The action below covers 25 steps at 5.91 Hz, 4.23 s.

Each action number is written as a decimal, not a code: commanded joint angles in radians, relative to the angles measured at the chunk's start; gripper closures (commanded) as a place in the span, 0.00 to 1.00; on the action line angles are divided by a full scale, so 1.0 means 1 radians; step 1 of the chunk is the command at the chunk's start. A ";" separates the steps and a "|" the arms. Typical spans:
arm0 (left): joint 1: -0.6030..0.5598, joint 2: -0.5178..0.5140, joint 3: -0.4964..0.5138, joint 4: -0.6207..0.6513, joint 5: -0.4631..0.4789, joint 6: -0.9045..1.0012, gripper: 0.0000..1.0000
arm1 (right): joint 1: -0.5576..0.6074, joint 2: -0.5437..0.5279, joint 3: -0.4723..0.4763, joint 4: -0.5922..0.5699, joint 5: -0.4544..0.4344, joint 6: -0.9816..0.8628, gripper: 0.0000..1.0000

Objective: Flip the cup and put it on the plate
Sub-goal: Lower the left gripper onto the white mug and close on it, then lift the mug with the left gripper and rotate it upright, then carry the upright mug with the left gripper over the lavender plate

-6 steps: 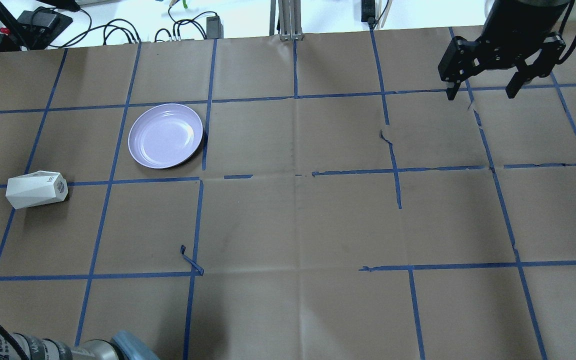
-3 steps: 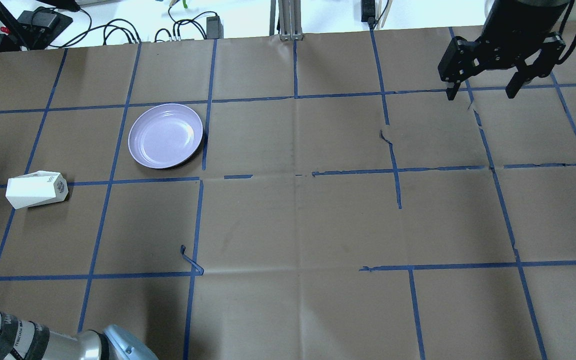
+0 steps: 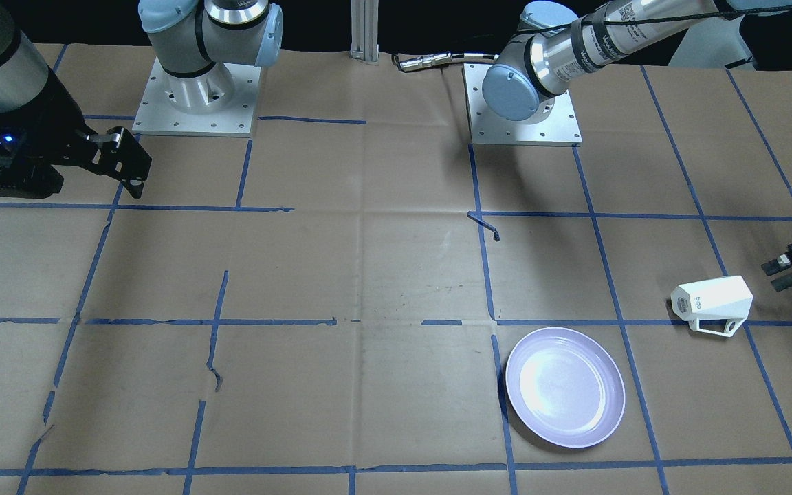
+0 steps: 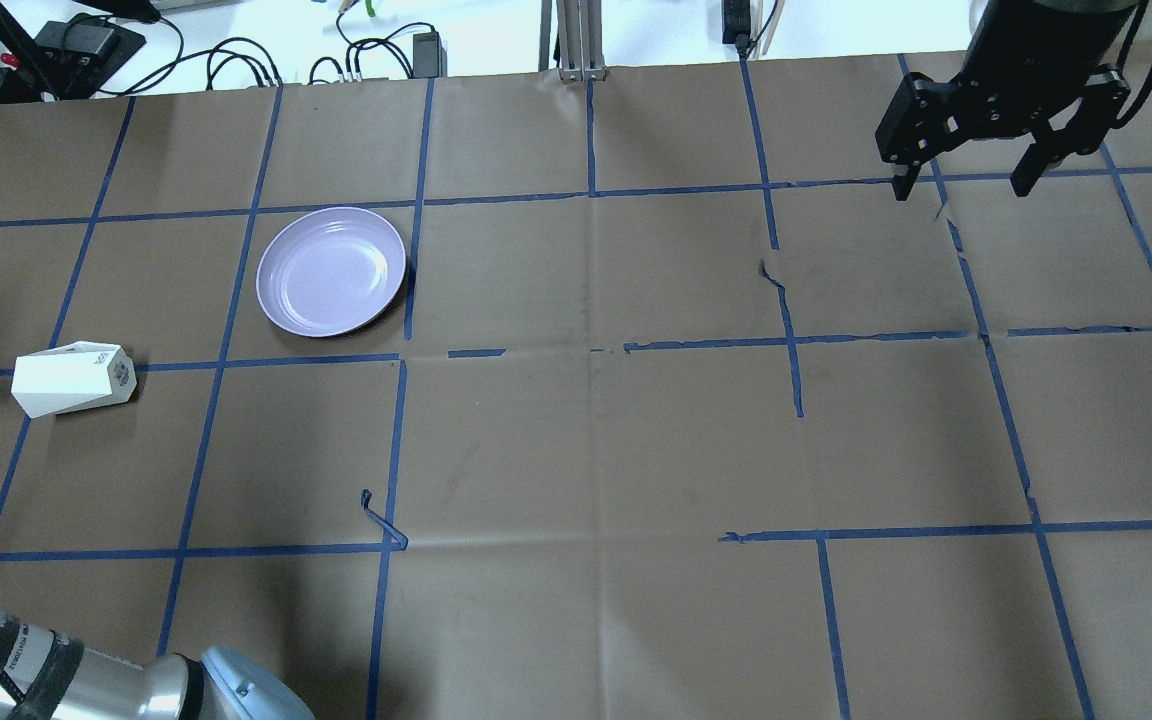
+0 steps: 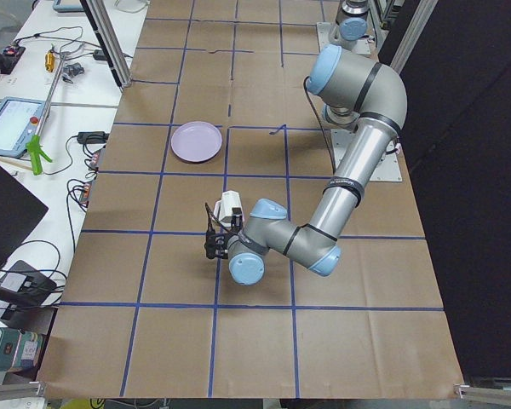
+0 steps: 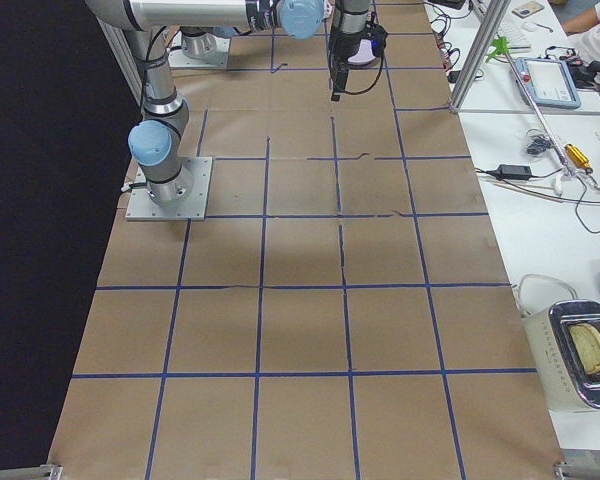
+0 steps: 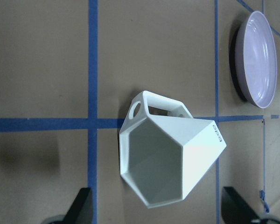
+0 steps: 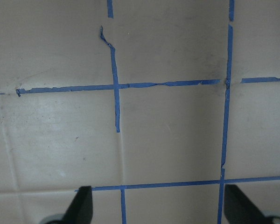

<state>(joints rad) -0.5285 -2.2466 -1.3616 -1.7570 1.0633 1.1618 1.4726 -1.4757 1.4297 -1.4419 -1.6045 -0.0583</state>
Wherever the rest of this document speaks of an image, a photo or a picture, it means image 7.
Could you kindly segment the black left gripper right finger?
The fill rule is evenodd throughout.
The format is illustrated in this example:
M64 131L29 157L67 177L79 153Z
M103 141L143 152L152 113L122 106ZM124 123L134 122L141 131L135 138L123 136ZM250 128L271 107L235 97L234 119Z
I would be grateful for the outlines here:
M222 188L221 216L226 224L264 223L233 187Z

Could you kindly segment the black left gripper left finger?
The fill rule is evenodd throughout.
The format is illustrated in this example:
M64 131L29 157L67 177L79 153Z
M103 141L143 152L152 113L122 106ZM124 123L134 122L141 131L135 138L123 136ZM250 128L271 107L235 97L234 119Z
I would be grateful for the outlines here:
M91 188L81 188L62 224L91 224L93 220L93 201Z

